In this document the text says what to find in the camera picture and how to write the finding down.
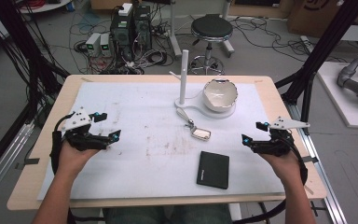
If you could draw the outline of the cardboard box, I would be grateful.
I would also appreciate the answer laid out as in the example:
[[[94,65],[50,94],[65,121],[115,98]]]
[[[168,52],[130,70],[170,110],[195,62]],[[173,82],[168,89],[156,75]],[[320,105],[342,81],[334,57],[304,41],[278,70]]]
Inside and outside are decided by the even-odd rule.
[[[289,33],[321,37],[346,2],[358,0],[294,0],[287,20]],[[342,40],[358,40],[358,14]]]

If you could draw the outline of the black computer tower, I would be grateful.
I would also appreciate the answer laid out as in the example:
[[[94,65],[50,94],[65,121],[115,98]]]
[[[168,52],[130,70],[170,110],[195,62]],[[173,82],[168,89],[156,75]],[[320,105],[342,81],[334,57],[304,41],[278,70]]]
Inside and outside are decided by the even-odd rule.
[[[119,59],[133,61],[132,44],[134,40],[134,28],[132,16],[114,15],[110,26],[111,36]]]
[[[150,6],[138,6],[134,12],[134,25],[138,46],[151,49]]]

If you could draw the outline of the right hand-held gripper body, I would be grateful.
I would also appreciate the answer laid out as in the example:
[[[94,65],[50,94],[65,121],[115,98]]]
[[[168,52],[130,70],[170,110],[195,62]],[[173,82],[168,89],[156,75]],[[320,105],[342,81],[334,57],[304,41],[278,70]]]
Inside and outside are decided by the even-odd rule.
[[[309,126],[308,122],[277,117],[268,127],[270,139],[268,141],[255,141],[255,146],[251,147],[251,150],[257,154],[268,154],[276,157],[285,155],[292,149],[296,150],[291,130],[308,128]]]

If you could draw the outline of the white foam mat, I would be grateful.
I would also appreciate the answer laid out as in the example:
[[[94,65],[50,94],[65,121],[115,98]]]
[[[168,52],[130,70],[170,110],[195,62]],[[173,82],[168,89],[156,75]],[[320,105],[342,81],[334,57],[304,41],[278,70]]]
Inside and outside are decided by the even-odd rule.
[[[106,120],[92,124],[93,134],[120,131],[118,142],[92,157],[76,179],[75,199],[135,199],[228,196],[283,192],[270,166],[241,142],[243,135],[267,140],[256,128],[267,120],[253,84],[240,84],[234,113],[210,119],[197,109],[186,113],[211,132],[207,141],[193,137],[176,112],[176,83],[102,83],[81,85],[74,109],[100,112]],[[197,184],[201,152],[229,158],[226,189]]]

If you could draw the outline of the person's left hand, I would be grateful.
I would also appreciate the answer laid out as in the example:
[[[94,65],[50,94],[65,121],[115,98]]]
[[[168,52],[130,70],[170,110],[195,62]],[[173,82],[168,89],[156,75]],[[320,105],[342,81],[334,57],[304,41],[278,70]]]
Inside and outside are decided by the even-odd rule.
[[[67,141],[62,143],[59,166],[56,176],[64,180],[74,181],[90,158],[98,153],[97,149],[79,151]]]

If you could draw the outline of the grey power supply unit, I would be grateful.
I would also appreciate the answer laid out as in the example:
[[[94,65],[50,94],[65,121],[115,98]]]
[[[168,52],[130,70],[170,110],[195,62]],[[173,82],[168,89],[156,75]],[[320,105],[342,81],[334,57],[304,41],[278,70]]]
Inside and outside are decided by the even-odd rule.
[[[86,41],[86,47],[90,57],[97,57],[101,53],[101,35],[99,33],[92,34]]]
[[[100,47],[101,47],[101,53],[104,57],[112,56],[111,42],[110,42],[109,34],[101,34]]]

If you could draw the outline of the person's right hand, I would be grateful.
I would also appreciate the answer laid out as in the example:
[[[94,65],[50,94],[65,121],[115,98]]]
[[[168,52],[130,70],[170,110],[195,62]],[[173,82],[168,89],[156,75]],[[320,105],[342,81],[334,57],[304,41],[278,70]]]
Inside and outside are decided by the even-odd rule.
[[[295,183],[302,184],[299,162],[293,152],[280,157],[268,154],[260,154],[260,157],[269,163],[276,176],[280,178],[285,186]]]

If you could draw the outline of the white board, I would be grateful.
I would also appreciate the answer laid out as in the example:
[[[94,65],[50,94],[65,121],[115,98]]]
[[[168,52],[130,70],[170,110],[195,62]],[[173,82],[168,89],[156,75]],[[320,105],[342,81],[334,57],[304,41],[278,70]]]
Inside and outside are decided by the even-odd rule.
[[[358,97],[337,84],[338,73],[346,63],[325,62],[318,71],[318,78],[348,127],[358,128]]]

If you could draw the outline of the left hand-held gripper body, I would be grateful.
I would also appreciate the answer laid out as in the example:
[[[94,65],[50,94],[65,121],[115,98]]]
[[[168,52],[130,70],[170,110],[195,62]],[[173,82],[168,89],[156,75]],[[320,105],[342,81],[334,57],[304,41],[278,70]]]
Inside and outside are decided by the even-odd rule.
[[[92,122],[94,121],[89,117],[89,113],[83,107],[80,107],[77,111],[66,116],[66,122],[62,126],[64,138],[79,151],[106,149],[110,145],[104,142],[106,136],[90,133]]]

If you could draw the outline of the white chipped bowl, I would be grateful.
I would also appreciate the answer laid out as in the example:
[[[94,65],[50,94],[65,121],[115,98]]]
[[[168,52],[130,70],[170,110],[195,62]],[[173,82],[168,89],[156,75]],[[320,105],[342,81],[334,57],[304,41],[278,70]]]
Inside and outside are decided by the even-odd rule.
[[[236,104],[238,90],[228,79],[213,79],[204,86],[202,98],[203,103],[213,112],[223,113]]]

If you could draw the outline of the white stand with post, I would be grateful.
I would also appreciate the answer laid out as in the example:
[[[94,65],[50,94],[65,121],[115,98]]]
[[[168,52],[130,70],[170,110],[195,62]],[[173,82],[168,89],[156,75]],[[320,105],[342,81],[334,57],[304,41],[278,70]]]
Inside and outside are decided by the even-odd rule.
[[[188,63],[188,50],[182,50],[182,58],[181,58],[181,73],[176,75],[174,72],[170,71],[170,74],[180,80],[180,91],[179,97],[174,101],[175,107],[180,108],[191,108],[198,110],[202,115],[211,118],[211,119],[226,119],[230,117],[236,109],[236,104],[229,109],[227,112],[217,113],[213,112],[209,109],[204,103],[202,98],[202,90],[203,88],[194,96],[190,98],[186,98],[186,83],[187,83],[187,63]]]

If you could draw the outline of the aluminium rail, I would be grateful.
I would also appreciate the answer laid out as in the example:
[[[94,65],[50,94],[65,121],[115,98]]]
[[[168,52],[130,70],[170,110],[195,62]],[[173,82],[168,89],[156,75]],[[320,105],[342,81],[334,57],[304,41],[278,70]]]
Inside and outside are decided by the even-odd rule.
[[[324,170],[323,163],[318,155],[317,149],[312,142],[308,128],[297,128],[299,138],[303,142],[305,150],[310,155],[311,163],[314,165],[315,172],[320,178],[321,185],[325,189],[326,196],[322,198],[323,211],[328,215],[330,224],[348,224],[347,219],[337,200],[337,196]]]
[[[34,123],[23,124],[15,135],[10,137],[8,145],[4,147],[3,155],[0,157],[0,182],[7,174],[9,168],[16,160],[23,147],[34,131]]]

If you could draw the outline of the black wallet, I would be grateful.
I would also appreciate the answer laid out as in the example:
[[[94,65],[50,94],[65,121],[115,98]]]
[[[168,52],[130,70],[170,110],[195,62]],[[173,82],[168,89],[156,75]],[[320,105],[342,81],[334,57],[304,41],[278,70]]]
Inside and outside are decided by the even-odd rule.
[[[199,185],[227,189],[229,156],[201,151],[197,176]]]

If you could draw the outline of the black round stool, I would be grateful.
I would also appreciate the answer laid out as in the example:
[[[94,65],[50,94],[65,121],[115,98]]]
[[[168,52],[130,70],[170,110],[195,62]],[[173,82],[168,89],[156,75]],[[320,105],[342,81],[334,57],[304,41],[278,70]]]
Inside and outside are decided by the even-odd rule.
[[[212,55],[213,43],[222,43],[229,40],[232,33],[232,25],[218,14],[207,14],[193,20],[191,34],[196,37],[193,44],[196,45],[202,40],[207,42],[207,46],[203,55],[196,56],[191,60],[189,70],[196,75],[224,75],[224,64]]]

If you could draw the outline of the silver keychain with tag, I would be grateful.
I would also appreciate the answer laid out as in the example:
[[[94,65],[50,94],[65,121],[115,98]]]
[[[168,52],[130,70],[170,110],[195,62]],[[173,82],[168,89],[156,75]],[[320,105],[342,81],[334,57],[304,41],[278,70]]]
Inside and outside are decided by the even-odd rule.
[[[189,128],[192,137],[202,141],[208,141],[211,138],[211,132],[202,128],[198,128],[183,108],[177,107],[176,113],[186,121],[186,127]]]

